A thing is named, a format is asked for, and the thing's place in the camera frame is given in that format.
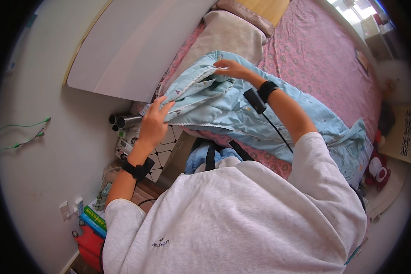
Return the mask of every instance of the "light blue blanket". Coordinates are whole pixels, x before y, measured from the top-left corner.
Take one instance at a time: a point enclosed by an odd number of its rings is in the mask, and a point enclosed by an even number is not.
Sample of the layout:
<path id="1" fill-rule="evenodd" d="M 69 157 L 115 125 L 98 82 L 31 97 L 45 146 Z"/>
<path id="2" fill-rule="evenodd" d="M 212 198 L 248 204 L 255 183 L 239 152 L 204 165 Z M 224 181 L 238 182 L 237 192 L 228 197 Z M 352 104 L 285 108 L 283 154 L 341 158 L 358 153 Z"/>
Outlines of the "light blue blanket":
<path id="1" fill-rule="evenodd" d="M 349 184 L 356 184 L 356 170 L 362 169 L 359 155 L 364 150 L 366 130 L 360 118 L 351 129 L 329 108 L 314 97 L 303 93 L 282 79 L 263 72 L 242 57 L 224 51 L 214 51 L 202 56 L 169 87 L 162 106 L 170 101 L 175 105 L 169 110 L 165 121 L 195 130 L 209 130 L 227 134 L 253 148 L 264 150 L 278 159 L 292 163 L 292 153 L 283 140 L 247 102 L 243 93 L 252 88 L 249 82 L 214 75 L 213 64 L 221 59 L 231 59 L 274 82 L 280 89 L 300 104 L 323 136 L 332 159 Z M 265 115 L 280 130 L 285 140 L 294 147 L 289 132 L 267 105 Z"/>

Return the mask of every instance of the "white headboard panel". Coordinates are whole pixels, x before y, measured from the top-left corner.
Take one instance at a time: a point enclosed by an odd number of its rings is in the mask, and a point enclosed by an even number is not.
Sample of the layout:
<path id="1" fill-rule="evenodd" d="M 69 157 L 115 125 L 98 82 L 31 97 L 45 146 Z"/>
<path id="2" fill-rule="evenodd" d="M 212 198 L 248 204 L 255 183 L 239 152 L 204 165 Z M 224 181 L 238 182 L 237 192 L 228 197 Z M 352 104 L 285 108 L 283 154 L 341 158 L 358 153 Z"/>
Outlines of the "white headboard panel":
<path id="1" fill-rule="evenodd" d="M 172 59 L 216 0 L 113 0 L 85 38 L 67 84 L 150 102 Z"/>

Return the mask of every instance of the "black wrist strap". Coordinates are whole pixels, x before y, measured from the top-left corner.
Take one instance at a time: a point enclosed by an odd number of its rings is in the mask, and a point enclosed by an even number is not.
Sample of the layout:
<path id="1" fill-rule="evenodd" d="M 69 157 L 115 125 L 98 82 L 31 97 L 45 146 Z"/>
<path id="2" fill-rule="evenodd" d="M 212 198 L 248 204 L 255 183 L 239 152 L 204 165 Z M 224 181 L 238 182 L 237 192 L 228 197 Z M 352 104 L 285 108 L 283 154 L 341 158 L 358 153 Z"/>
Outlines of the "black wrist strap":
<path id="1" fill-rule="evenodd" d="M 125 160 L 122 164 L 122 169 L 131 174 L 133 178 L 136 178 L 138 182 L 146 177 L 151 168 L 154 166 L 154 163 L 154 160 L 148 157 L 146 158 L 146 161 L 143 164 L 143 166 L 137 165 L 134 167 L 128 162 L 128 160 Z"/>
<path id="2" fill-rule="evenodd" d="M 276 89 L 277 89 L 276 84 L 274 84 L 271 81 L 266 81 L 260 86 L 260 89 L 257 91 L 257 93 L 259 94 L 262 101 L 266 103 L 266 101 L 268 101 L 268 97 L 271 94 L 271 92 L 273 92 Z"/>

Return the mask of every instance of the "pillow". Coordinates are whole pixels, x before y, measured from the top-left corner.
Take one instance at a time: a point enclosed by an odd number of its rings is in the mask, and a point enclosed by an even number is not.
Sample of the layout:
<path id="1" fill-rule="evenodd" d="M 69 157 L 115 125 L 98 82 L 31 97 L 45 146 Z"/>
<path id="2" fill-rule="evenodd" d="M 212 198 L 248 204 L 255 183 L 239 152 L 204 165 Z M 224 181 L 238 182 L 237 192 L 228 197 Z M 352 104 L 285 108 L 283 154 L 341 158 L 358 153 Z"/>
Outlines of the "pillow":
<path id="1" fill-rule="evenodd" d="M 186 53 L 175 73 L 167 81 L 164 92 L 181 73 L 198 58 L 214 50 L 237 54 L 254 65 L 263 58 L 265 34 L 244 19 L 228 11 L 211 11 L 204 16 L 205 28 Z"/>
<path id="2" fill-rule="evenodd" d="M 274 26 L 267 19 L 249 10 L 246 6 L 236 0 L 219 0 L 216 6 L 222 10 L 229 11 L 232 14 L 250 22 L 265 33 L 267 37 L 274 34 Z"/>

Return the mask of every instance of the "pink bedsheet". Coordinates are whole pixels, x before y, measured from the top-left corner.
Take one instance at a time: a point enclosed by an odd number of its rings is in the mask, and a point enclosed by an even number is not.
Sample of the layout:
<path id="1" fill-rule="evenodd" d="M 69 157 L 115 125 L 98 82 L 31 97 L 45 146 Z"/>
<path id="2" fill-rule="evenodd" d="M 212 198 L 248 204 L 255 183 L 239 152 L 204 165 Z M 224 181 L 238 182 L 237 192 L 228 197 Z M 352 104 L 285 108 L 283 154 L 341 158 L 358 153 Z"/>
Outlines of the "pink bedsheet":
<path id="1" fill-rule="evenodd" d="M 198 25 L 183 44 L 159 84 L 157 97 L 162 95 L 165 83 L 203 29 L 203 24 Z M 373 140 L 382 100 L 374 72 L 370 68 L 367 76 L 355 58 L 354 44 L 346 31 L 316 3 L 293 0 L 274 36 L 264 45 L 263 54 L 258 68 L 311 94 L 336 113 L 349 128 L 362 117 L 367 135 Z M 229 147 L 232 140 L 227 135 L 195 132 L 225 147 Z M 288 178 L 291 172 L 289 163 L 238 143 L 256 161 Z"/>

